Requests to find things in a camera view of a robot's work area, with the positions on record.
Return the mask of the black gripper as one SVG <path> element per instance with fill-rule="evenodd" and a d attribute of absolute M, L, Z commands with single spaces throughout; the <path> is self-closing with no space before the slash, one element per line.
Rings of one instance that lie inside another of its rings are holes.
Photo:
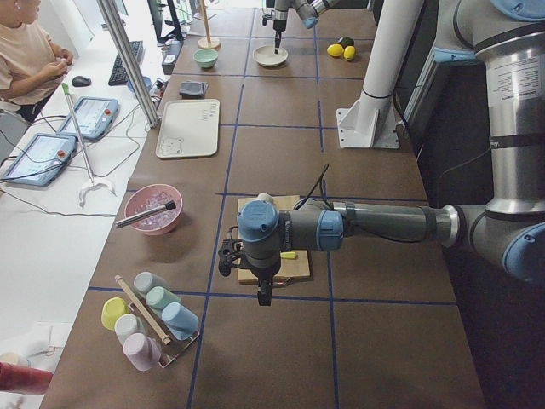
<path fill-rule="evenodd" d="M 286 9 L 274 9 L 272 11 L 274 36 L 274 54 L 277 55 L 281 46 L 282 32 L 286 30 Z"/>
<path fill-rule="evenodd" d="M 273 278 L 281 267 L 280 254 L 273 253 L 264 259 L 246 257 L 250 271 L 258 279 L 257 299 L 260 306 L 270 306 L 272 303 Z"/>

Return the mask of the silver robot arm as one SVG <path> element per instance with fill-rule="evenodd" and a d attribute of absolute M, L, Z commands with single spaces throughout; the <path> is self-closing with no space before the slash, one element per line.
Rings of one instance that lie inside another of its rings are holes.
<path fill-rule="evenodd" d="M 244 204 L 219 252 L 219 269 L 248 269 L 257 299 L 272 301 L 284 251 L 332 251 L 353 234 L 401 243 L 436 240 L 480 255 L 521 281 L 544 282 L 544 4 L 541 1 L 442 1 L 433 58 L 439 64 L 485 66 L 491 200 L 442 204 L 447 195 L 439 156 L 421 141 L 418 156 L 428 207 L 306 197 L 279 210 L 260 194 Z"/>
<path fill-rule="evenodd" d="M 348 24 L 349 27 L 362 22 L 364 13 L 371 14 L 374 11 L 382 10 L 384 1 L 364 1 L 364 7 L 359 9 L 345 9 L 338 4 L 347 6 L 350 1 L 266 1 L 267 11 L 262 12 L 262 25 L 266 26 L 268 22 L 272 23 L 274 31 L 274 45 L 272 48 L 273 56 L 280 56 L 282 36 L 288 25 L 290 11 L 293 10 L 306 29 L 313 29 L 319 22 L 320 17 L 326 12 L 330 15 L 326 17 L 328 23 L 333 21 L 337 15 L 341 16 L 341 23 Z"/>

